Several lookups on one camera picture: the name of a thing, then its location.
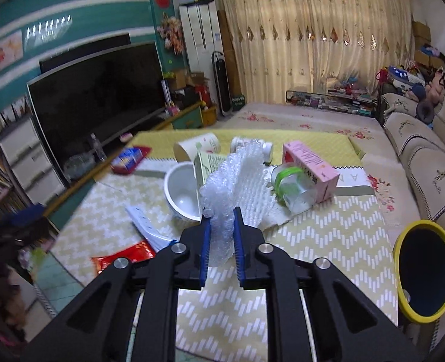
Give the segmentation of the beige sectional sofa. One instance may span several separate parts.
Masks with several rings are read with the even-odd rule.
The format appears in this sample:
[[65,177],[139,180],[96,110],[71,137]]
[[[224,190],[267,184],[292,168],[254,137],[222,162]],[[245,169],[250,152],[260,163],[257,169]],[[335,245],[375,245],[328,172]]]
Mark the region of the beige sectional sofa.
[[432,109],[428,126],[417,118],[417,102],[388,92],[382,127],[394,147],[413,191],[422,219],[445,229],[445,91],[443,103]]

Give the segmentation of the white bubble wrap sheet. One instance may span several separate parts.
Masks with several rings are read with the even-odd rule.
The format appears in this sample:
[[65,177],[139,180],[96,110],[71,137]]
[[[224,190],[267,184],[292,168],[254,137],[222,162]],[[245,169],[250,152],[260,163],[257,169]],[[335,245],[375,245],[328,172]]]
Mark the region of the white bubble wrap sheet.
[[289,211],[278,203],[270,181],[272,168],[250,148],[230,153],[199,188],[203,215],[210,220],[209,265],[224,265],[234,254],[234,209],[244,224],[260,230],[281,226]]

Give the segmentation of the cream patterned curtain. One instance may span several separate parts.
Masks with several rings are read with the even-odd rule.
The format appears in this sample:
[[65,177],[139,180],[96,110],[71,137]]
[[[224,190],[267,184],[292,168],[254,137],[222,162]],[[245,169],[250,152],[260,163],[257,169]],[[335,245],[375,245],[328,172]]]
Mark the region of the cream patterned curtain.
[[281,104],[293,87],[326,92],[411,54],[411,0],[216,0],[227,18],[241,89],[249,103]]

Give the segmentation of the pile of plush toys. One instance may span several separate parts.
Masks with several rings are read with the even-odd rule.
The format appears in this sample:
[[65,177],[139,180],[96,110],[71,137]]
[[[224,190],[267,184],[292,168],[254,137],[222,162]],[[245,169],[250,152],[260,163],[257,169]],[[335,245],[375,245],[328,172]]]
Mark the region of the pile of plush toys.
[[445,96],[445,55],[423,43],[406,66],[384,67],[376,80],[379,123],[385,122],[391,113],[401,112],[431,126]]

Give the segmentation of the white drawer cabinet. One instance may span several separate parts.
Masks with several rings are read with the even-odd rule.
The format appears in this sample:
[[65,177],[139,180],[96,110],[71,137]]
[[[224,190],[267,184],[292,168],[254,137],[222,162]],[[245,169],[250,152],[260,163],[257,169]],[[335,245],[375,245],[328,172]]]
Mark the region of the white drawer cabinet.
[[26,204],[47,206],[65,190],[30,114],[2,132],[0,150],[7,173]]

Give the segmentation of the yellow rimmed trash bin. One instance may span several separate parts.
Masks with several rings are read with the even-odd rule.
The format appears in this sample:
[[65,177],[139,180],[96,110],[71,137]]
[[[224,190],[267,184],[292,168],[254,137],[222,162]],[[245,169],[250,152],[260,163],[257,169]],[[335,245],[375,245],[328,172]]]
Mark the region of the yellow rimmed trash bin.
[[419,220],[397,237],[393,248],[401,314],[429,324],[445,313],[445,230]]

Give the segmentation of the black tower fan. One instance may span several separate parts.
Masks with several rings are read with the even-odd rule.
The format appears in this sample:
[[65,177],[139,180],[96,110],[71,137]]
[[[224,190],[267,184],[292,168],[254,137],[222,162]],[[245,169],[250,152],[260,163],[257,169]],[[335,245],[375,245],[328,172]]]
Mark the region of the black tower fan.
[[221,116],[227,117],[232,113],[232,96],[227,76],[226,61],[222,52],[213,52],[212,64],[219,111]]

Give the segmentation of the white paper cup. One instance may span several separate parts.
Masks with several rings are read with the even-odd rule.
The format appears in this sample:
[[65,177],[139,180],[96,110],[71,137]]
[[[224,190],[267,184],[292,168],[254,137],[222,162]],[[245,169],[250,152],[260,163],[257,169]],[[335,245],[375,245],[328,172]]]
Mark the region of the white paper cup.
[[178,162],[192,162],[200,152],[218,154],[220,151],[221,144],[211,132],[179,141],[173,145],[173,153]]

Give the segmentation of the red snack packet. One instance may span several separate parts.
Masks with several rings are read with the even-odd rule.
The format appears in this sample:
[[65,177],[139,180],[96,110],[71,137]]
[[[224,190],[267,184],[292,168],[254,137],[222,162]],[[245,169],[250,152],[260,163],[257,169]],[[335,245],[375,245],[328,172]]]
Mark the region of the red snack packet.
[[145,240],[142,240],[141,242],[135,243],[134,245],[119,252],[105,256],[92,257],[91,261],[94,265],[95,274],[99,275],[106,267],[108,267],[118,258],[125,257],[130,262],[141,262],[151,259],[154,256],[155,250],[151,248],[151,246]]

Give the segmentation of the red blue snack bag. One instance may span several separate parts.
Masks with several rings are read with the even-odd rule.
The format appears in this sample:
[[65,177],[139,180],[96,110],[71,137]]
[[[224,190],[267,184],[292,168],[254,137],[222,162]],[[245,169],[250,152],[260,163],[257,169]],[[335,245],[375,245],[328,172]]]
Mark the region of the red blue snack bag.
[[131,174],[139,163],[146,158],[152,149],[145,146],[134,146],[124,149],[110,164],[114,174]]

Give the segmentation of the white ceramic bowl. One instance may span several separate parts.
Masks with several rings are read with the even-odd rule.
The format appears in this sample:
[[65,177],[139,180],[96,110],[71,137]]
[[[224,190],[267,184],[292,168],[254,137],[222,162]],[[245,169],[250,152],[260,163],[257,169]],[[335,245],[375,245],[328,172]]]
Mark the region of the white ceramic bowl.
[[164,176],[164,194],[177,218],[199,222],[202,209],[199,201],[196,170],[192,162],[176,163]]

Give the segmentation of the clear jar green lid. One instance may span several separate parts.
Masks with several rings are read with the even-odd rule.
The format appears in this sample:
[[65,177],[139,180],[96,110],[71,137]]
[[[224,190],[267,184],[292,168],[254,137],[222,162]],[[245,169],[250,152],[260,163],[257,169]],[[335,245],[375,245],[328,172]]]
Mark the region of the clear jar green lid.
[[293,163],[274,167],[271,182],[277,197],[292,214],[306,212],[316,203],[318,192],[315,183]]

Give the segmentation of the pink cardboard box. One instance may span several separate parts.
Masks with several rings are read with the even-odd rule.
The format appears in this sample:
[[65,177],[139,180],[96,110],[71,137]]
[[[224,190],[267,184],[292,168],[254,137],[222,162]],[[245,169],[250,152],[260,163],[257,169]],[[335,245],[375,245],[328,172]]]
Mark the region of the pink cardboard box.
[[335,192],[340,177],[332,165],[301,141],[290,141],[282,147],[282,161],[299,167],[315,184],[316,203],[320,204]]

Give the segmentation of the large black television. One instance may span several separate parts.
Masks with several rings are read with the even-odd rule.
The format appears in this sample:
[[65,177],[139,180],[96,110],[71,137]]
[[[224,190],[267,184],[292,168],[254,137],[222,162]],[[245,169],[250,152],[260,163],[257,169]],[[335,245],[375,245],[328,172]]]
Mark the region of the large black television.
[[62,181],[64,165],[92,151],[105,153],[117,138],[165,107],[163,71],[155,43],[136,43],[93,53],[40,75],[27,84],[46,151]]

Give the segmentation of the floral floor mat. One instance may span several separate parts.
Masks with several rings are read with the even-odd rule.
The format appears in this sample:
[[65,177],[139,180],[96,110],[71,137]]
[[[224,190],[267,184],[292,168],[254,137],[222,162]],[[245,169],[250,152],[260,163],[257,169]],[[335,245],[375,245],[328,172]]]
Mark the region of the floral floor mat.
[[347,136],[364,152],[363,168],[369,175],[386,224],[399,224],[398,194],[394,191],[399,162],[383,128],[374,118],[305,106],[253,103],[220,122],[218,127],[329,132]]

